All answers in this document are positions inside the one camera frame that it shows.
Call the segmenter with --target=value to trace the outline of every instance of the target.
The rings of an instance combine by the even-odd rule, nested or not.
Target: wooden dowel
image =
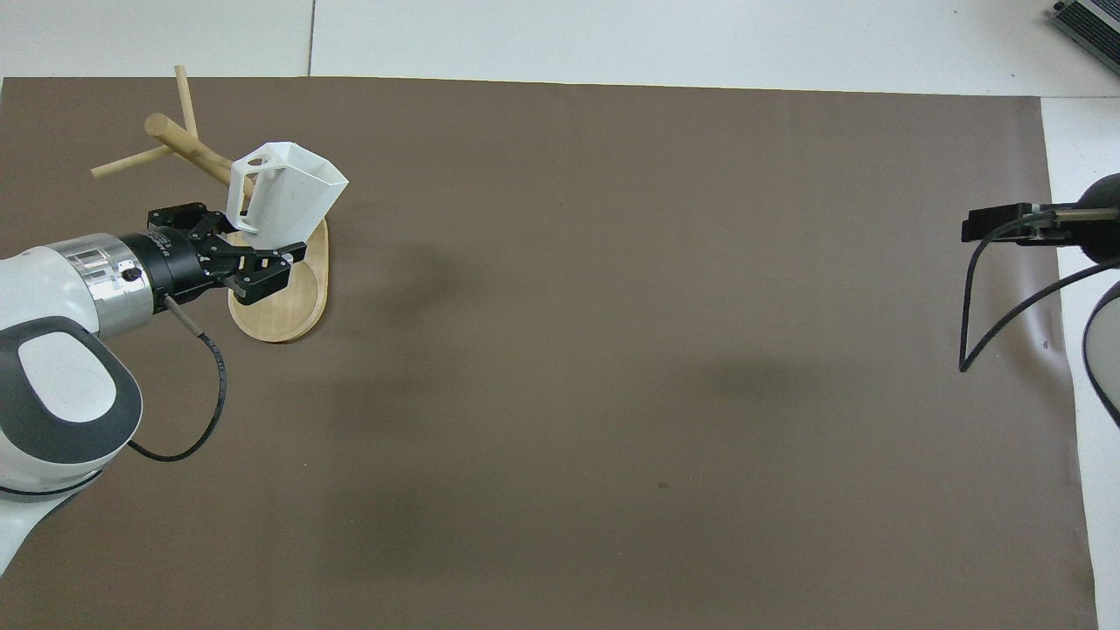
[[[195,105],[190,101],[190,86],[187,85],[186,66],[175,66],[175,83],[179,86],[179,104],[183,105],[183,124],[187,133],[198,137],[198,124],[195,122]]]
[[[148,164],[149,161],[156,161],[157,159],[169,156],[174,151],[167,147],[156,147],[155,149],[148,149],[142,154],[137,154],[134,156],[129,156],[127,158],[121,158],[116,161],[111,161],[109,164],[103,164],[101,166],[95,166],[90,169],[90,173],[94,177],[104,177],[106,175],[112,175],[114,173],[120,173],[125,168],[132,166],[139,166],[141,164]]]
[[[230,185],[230,167],[233,163],[213,149],[203,145],[187,130],[175,123],[174,120],[161,113],[153,113],[143,121],[143,130],[180,156],[187,161],[203,169],[207,175],[218,182]],[[253,183],[245,182],[245,196],[253,193]]]

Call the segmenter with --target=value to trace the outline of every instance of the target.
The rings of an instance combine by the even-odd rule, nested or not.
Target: cable
[[[187,328],[190,330],[192,333],[195,333],[195,336],[197,336],[203,343],[206,344],[206,348],[208,348],[211,353],[214,354],[214,362],[217,363],[217,401],[214,405],[214,415],[211,416],[211,421],[208,425],[206,425],[206,430],[203,432],[203,435],[198,438],[197,442],[194,443],[193,446],[190,446],[190,448],[187,448],[186,451],[179,453],[178,455],[160,455],[158,453],[152,453],[151,451],[144,448],[143,446],[140,446],[132,439],[129,441],[129,446],[132,447],[132,450],[136,451],[137,453],[140,453],[141,455],[148,457],[149,460],[168,463],[168,462],[178,462],[180,460],[186,460],[190,455],[194,455],[195,452],[202,448],[203,444],[206,444],[206,441],[209,439],[211,434],[214,433],[214,428],[217,426],[218,419],[222,418],[222,409],[223,407],[225,407],[225,388],[227,379],[225,373],[225,361],[222,359],[222,352],[218,351],[217,345],[215,345],[214,342],[211,341],[208,336],[206,336],[206,333],[204,333],[202,328],[199,328],[197,325],[195,325],[194,322],[190,321],[190,317],[188,317],[187,314],[184,313],[183,308],[180,308],[179,305],[176,304],[176,302],[171,299],[170,296],[164,298],[164,306],[166,306],[168,311],[174,313],[175,316],[178,317],[179,321],[181,321],[187,326]]]
[[[1051,295],[1052,293],[1058,289],[1067,287],[1079,280],[1084,280],[1090,276],[1095,276],[1101,271],[1105,271],[1108,269],[1112,269],[1120,266],[1120,257],[1112,258],[1110,260],[1101,262],[1100,265],[1094,265],[1093,267],[1077,271],[1076,274],[1071,274],[1070,276],[1066,276],[1065,278],[1062,278],[1061,280],[1046,286],[1045,288],[1035,293],[1027,299],[1020,302],[1015,308],[1008,311],[1006,315],[1000,317],[999,321],[996,322],[991,326],[991,328],[989,328],[988,332],[984,333],[982,337],[980,337],[980,341],[977,343],[976,348],[973,348],[972,351],[965,355],[965,349],[968,348],[968,334],[969,334],[969,309],[972,305],[972,281],[976,276],[977,262],[980,260],[980,253],[983,252],[984,248],[987,248],[992,241],[1002,237],[1004,234],[1007,234],[1008,232],[1011,232],[1012,230],[1016,230],[1024,225],[1029,225],[1032,223],[1053,221],[1054,219],[1055,219],[1054,211],[1047,211],[1039,214],[1023,216],[1016,219],[1015,221],[1005,223],[1004,225],[1000,225],[999,228],[996,228],[995,230],[989,232],[988,235],[984,237],[983,240],[980,242],[980,244],[977,247],[976,251],[972,253],[972,259],[969,261],[969,270],[964,278],[964,308],[961,314],[961,345],[960,345],[960,354],[958,355],[958,368],[960,369],[960,371],[962,372],[968,371],[968,369],[972,367],[972,362],[976,361],[977,356],[980,355],[980,352],[983,351],[984,346],[988,345],[988,342],[995,339],[995,336],[999,334],[999,332],[1002,331],[1004,327],[1011,322],[1011,319],[1015,319],[1020,313],[1023,313],[1027,308],[1030,308],[1036,303],[1038,303],[1039,300],[1042,300],[1043,298],[1045,298],[1046,296]]]

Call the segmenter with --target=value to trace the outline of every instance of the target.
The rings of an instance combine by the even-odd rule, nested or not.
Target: white mug
[[[295,142],[268,142],[230,167],[225,215],[255,249],[306,242],[348,182],[325,158]],[[245,176],[256,174],[244,206]]]

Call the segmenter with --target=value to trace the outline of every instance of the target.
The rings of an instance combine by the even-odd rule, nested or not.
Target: brown mat
[[[0,581],[28,628],[1094,628],[1051,300],[955,370],[970,209],[1048,198],[1036,99],[199,78],[202,136],[351,179],[323,322],[230,364]],[[0,256],[223,192],[94,180],[166,80],[8,78]],[[978,325],[1056,276],[993,248]],[[111,340],[138,439],[205,349]]]

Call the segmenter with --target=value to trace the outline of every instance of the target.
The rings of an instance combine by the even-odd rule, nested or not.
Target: brown paper
[[[327,313],[272,346],[218,291],[188,305],[222,425],[36,529],[3,626],[1095,627],[1056,299],[955,369],[960,221],[1047,201],[1038,100],[192,87],[216,151],[291,140],[349,178]],[[222,207],[179,160],[88,175],[175,94],[6,80],[0,257]],[[990,251],[978,327],[1056,278]],[[157,319],[110,345],[170,453],[215,377]]]

